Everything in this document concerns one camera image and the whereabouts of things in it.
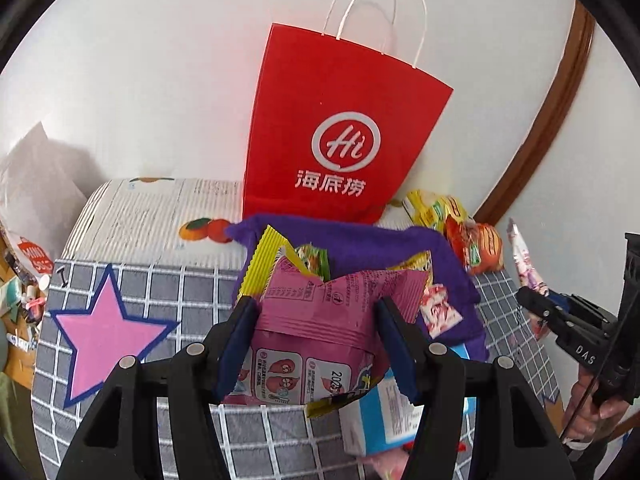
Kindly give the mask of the right hand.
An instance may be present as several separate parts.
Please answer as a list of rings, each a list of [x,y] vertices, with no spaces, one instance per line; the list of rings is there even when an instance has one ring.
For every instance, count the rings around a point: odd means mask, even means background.
[[[579,367],[578,381],[570,390],[570,400],[563,415],[565,440],[600,440],[608,436],[630,408],[620,396],[613,396],[600,406],[593,403],[586,391],[593,376]]]

